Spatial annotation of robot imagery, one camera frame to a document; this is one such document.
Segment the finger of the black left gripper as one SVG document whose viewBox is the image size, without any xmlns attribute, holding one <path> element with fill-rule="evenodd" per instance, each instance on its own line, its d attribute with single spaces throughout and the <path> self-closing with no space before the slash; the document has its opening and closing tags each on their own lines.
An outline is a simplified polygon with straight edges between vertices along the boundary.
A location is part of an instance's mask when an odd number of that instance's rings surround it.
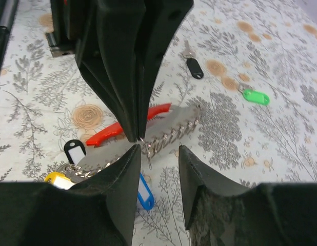
<svg viewBox="0 0 317 246">
<path fill-rule="evenodd" d="M 146 12 L 137 37 L 138 137 L 144 138 L 152 90 L 164 55 L 194 1 L 145 1 Z"/>
</svg>

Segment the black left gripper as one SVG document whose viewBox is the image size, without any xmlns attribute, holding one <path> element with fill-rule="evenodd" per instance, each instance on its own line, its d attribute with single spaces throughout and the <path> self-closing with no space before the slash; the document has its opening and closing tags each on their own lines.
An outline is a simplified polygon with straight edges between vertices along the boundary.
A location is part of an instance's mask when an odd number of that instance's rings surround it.
<svg viewBox="0 0 317 246">
<path fill-rule="evenodd" d="M 130 142 L 137 141 L 135 43 L 144 1 L 51 1 L 53 57 L 76 53 L 83 79 L 114 114 Z"/>
</svg>

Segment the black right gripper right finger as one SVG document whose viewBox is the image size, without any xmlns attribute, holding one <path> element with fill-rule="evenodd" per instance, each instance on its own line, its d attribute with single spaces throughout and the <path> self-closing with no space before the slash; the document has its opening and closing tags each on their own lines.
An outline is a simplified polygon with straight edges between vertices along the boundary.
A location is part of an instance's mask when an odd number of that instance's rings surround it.
<svg viewBox="0 0 317 246">
<path fill-rule="evenodd" d="M 243 186 L 179 147 L 185 228 L 192 245 L 317 245 L 317 183 Z"/>
</svg>

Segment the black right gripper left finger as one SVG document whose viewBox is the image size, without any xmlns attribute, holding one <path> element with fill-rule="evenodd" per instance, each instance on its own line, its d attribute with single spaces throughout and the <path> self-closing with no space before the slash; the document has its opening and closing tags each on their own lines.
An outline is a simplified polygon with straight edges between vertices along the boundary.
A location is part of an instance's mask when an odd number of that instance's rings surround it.
<svg viewBox="0 0 317 246">
<path fill-rule="evenodd" d="M 131 245 L 141 168 L 133 145 L 68 190 L 0 182 L 0 245 Z"/>
</svg>

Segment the blue key tag with key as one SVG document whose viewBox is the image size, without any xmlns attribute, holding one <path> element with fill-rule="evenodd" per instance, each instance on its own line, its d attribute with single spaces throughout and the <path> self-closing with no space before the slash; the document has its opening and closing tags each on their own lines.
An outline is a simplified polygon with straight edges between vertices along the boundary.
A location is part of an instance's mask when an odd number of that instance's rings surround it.
<svg viewBox="0 0 317 246">
<path fill-rule="evenodd" d="M 142 173 L 138 184 L 137 207 L 145 211 L 150 211 L 154 207 L 154 196 Z"/>
</svg>

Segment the red-handled metal key organizer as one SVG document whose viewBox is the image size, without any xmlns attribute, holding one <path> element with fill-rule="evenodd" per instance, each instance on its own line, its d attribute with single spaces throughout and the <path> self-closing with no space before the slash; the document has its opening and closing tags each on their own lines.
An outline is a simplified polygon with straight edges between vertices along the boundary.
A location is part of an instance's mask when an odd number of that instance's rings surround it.
<svg viewBox="0 0 317 246">
<path fill-rule="evenodd" d="M 152 169 L 152 159 L 169 144 L 179 141 L 192 133 L 202 114 L 200 105 L 180 107 L 173 105 L 167 113 L 149 121 L 143 140 L 137 142 L 141 147 L 143 168 Z M 121 158 L 133 143 L 127 139 L 107 141 L 99 147 L 87 149 L 87 155 L 75 165 L 76 176 L 83 179 L 95 175 Z"/>
</svg>

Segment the green key tag with key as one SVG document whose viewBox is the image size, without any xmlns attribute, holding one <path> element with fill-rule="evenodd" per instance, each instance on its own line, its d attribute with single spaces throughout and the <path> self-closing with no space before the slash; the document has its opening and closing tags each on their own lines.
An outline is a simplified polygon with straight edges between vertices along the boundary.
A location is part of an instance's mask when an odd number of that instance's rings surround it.
<svg viewBox="0 0 317 246">
<path fill-rule="evenodd" d="M 247 84 L 239 83 L 237 89 L 242 94 L 243 98 L 248 102 L 264 106 L 267 106 L 270 103 L 270 98 L 265 93 L 256 91 Z"/>
</svg>

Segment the black key tag with key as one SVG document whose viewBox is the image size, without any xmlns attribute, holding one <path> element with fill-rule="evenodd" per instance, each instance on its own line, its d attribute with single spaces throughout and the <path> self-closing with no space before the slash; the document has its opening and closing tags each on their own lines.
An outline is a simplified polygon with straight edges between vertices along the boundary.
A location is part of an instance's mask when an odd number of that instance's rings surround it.
<svg viewBox="0 0 317 246">
<path fill-rule="evenodd" d="M 186 65 L 195 79 L 202 79 L 204 77 L 203 70 L 195 58 L 195 52 L 191 49 L 189 42 L 184 40 L 184 50 L 182 52 L 183 58 L 186 60 Z"/>
</svg>

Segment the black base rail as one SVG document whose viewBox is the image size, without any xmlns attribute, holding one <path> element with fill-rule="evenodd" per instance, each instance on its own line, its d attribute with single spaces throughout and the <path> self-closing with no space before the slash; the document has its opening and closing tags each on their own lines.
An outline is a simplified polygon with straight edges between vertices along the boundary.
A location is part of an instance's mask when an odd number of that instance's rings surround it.
<svg viewBox="0 0 317 246">
<path fill-rule="evenodd" d="M 0 70 L 17 12 L 18 2 L 19 0 L 0 0 Z"/>
</svg>

